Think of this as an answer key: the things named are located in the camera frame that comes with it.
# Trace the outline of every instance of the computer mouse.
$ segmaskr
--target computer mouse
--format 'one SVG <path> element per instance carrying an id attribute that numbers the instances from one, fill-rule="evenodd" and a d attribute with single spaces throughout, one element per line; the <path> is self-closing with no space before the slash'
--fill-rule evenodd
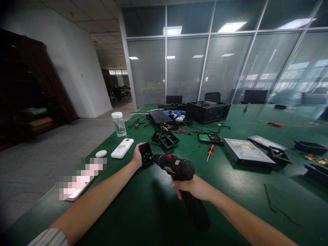
<path id="1" fill-rule="evenodd" d="M 98 151 L 98 152 L 96 153 L 96 157 L 97 157 L 97 158 L 104 157 L 105 155 L 107 155 L 107 151 L 105 151 L 105 150 L 101 150 L 101 151 Z"/>

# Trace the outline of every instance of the screwdriver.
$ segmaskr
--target screwdriver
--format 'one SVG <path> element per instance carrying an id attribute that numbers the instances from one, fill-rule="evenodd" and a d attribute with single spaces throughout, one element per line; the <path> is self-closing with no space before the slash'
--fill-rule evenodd
<path id="1" fill-rule="evenodd" d="M 276 126 L 283 126 L 282 124 L 278 124 L 278 123 L 272 123 L 270 121 L 266 122 L 267 124 L 271 124 L 271 125 L 276 125 Z"/>
<path id="2" fill-rule="evenodd" d="M 212 151 L 214 150 L 214 145 L 211 145 L 211 147 L 209 148 L 209 151 L 208 151 L 208 157 L 207 157 L 207 160 L 206 160 L 206 163 L 208 162 L 208 159 L 209 159 L 209 156 L 212 155 Z"/>

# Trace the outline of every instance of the green table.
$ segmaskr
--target green table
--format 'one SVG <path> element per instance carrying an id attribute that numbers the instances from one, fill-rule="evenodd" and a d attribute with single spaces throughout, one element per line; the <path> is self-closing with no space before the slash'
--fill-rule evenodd
<path id="1" fill-rule="evenodd" d="M 157 105 L 144 105 L 146 111 Z M 232 105 L 223 124 L 232 128 L 222 128 L 220 137 L 246 139 L 260 135 L 289 148 L 288 154 L 294 163 L 272 172 L 237 166 L 226 155 L 223 146 L 217 146 L 207 165 L 208 145 L 197 141 L 196 135 L 177 134 L 178 145 L 170 150 L 171 154 L 191 160 L 196 173 L 218 188 L 246 209 L 268 222 L 299 245 L 324 245 L 328 242 L 328 189 L 304 176 L 309 163 L 301 153 L 294 150 L 293 140 L 317 142 L 328 145 L 328 125 L 309 124 L 309 118 L 286 110 L 273 109 L 267 105 Z M 140 116 L 133 116 L 131 122 Z M 259 122 L 272 121 L 283 124 L 279 128 Z M 204 127 L 197 123 L 194 126 Z M 206 125 L 209 130 L 217 131 L 216 123 Z M 89 188 L 97 185 L 128 163 L 136 143 L 150 141 L 155 127 L 128 128 L 126 138 L 135 143 L 123 159 L 113 159 L 108 154 L 108 167 L 99 174 Z M 99 150 L 111 153 L 122 141 L 113 133 L 89 156 L 92 158 Z M 154 153 L 167 153 L 158 143 L 151 142 Z M 264 183 L 273 185 L 289 196 L 281 199 L 283 206 L 292 208 L 293 219 L 301 226 L 291 223 L 283 214 L 274 213 L 268 207 Z M 13 245 L 27 245 L 46 229 L 71 203 L 59 202 L 56 191 L 48 192 L 30 211 L 19 218 L 6 232 Z M 128 182 L 122 192 L 106 209 L 78 245 L 127 245 L 140 242 L 145 245 L 164 244 L 220 244 L 249 245 L 233 226 L 208 202 L 204 202 L 211 219 L 211 228 L 206 233 L 196 230 L 185 205 L 179 201 L 171 178 L 157 165 L 140 169 Z"/>

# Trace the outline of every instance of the cordless drill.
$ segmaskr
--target cordless drill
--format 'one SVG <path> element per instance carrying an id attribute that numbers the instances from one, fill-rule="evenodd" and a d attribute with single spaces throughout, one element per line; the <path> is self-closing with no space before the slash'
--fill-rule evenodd
<path id="1" fill-rule="evenodd" d="M 188 181 L 192 180 L 195 174 L 195 167 L 192 162 L 180 159 L 171 154 L 155 154 L 153 161 L 165 170 L 173 180 Z M 199 231 L 207 231 L 210 228 L 210 220 L 204 204 L 187 191 L 181 191 L 184 204 Z"/>

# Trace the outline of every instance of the plastic bottle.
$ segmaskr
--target plastic bottle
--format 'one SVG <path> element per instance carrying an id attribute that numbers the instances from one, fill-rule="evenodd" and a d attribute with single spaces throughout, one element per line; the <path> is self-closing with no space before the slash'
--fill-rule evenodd
<path id="1" fill-rule="evenodd" d="M 123 114 L 121 112 L 114 112 L 112 113 L 112 118 L 114 121 L 117 136 L 119 137 L 125 136 L 126 129 L 124 124 Z"/>

